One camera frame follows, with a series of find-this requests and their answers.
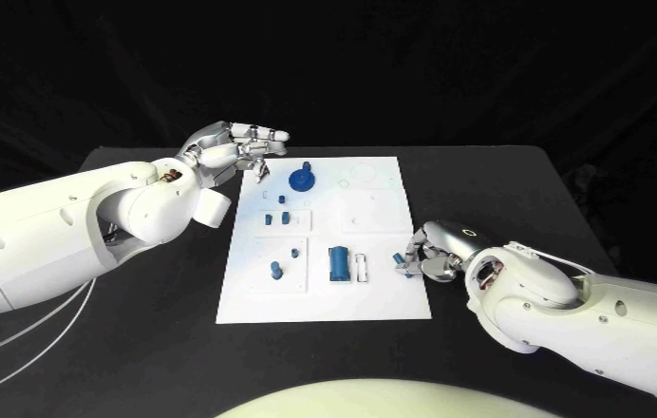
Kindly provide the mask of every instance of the black table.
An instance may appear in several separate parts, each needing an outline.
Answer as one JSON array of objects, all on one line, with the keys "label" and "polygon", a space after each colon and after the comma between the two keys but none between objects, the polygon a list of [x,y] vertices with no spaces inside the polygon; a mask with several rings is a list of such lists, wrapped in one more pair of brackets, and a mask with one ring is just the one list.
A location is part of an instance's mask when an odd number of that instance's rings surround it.
[{"label": "black table", "polygon": [[[174,153],[99,148],[82,169]],[[460,220],[615,273],[540,149],[291,148],[288,155],[396,156],[416,226]],[[220,187],[233,205],[219,229],[192,222],[173,242],[99,278],[65,338],[0,385],[3,417],[206,418],[275,390],[356,377],[467,387],[565,416],[653,416],[651,395],[584,372],[552,352],[519,354],[493,340],[465,309],[460,280],[424,279],[431,320],[215,325],[239,184],[241,176]],[[0,336],[63,299],[1,314]],[[0,376],[42,350],[75,310],[71,305],[0,349]]]}]

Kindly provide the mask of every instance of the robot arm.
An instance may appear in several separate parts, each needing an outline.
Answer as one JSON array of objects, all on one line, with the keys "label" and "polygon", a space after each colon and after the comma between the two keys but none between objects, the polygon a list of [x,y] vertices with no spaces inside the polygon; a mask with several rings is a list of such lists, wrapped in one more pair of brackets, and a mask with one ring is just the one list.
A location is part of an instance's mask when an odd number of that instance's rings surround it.
[{"label": "robot arm", "polygon": [[[128,259],[173,240],[190,219],[216,228],[231,200],[210,190],[284,155],[288,133],[218,122],[199,130],[177,156],[128,162],[0,194],[0,313],[65,293]],[[98,218],[118,227],[104,236]]]},{"label": "robot arm", "polygon": [[[569,277],[540,257],[584,274]],[[424,225],[396,270],[441,282],[464,272],[468,309],[509,349],[545,347],[585,371],[657,394],[657,285],[599,275],[517,242],[496,247],[444,221]]]}]

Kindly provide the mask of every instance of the blue object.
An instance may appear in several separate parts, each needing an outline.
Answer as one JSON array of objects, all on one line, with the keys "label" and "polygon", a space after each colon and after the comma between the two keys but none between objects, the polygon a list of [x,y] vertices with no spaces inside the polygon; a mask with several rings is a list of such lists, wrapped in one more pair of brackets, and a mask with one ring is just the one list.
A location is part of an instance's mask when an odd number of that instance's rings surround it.
[{"label": "blue object", "polygon": [[281,269],[281,265],[278,264],[278,261],[274,261],[271,263],[271,276],[274,280],[278,280],[284,276],[284,270]]},{"label": "blue object", "polygon": [[331,282],[349,282],[349,251],[346,247],[331,247],[328,257],[331,259],[331,274],[328,276]]},{"label": "blue object", "polygon": [[304,166],[290,174],[290,187],[295,192],[307,192],[316,185],[316,175],[311,164],[304,161]]},{"label": "blue object", "polygon": [[[405,261],[403,261],[403,257],[401,256],[401,254],[393,254],[393,260],[395,260],[395,263],[396,264],[403,264]],[[412,274],[405,274],[406,278],[411,278],[414,275]]]}]

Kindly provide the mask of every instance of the white board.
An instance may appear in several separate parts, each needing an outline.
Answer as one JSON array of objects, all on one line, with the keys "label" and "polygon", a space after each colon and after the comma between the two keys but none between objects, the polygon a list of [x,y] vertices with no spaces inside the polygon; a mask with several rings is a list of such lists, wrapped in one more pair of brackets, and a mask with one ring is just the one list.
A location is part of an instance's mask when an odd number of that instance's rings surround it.
[{"label": "white board", "polygon": [[[316,182],[308,192],[295,192],[288,176],[304,161]],[[216,323],[431,318],[422,276],[395,272],[393,254],[414,234],[398,159],[267,163],[271,173],[261,184],[251,172],[243,175]],[[288,225],[280,221],[284,211]],[[271,225],[264,214],[272,215]],[[291,258],[292,246],[304,242]],[[350,282],[328,280],[328,248],[339,245],[349,250]],[[366,283],[357,282],[357,254],[366,256]],[[280,280],[271,278],[272,261],[284,270]]]}]

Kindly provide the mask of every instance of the black curtain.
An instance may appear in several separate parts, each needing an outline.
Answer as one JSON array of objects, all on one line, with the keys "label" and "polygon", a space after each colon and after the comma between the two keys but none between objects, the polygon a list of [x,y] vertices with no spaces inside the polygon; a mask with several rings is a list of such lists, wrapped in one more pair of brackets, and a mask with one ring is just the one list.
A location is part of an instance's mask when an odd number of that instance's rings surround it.
[{"label": "black curtain", "polygon": [[617,227],[656,182],[656,4],[0,0],[0,186],[218,120],[290,145],[533,144],[640,276]]}]

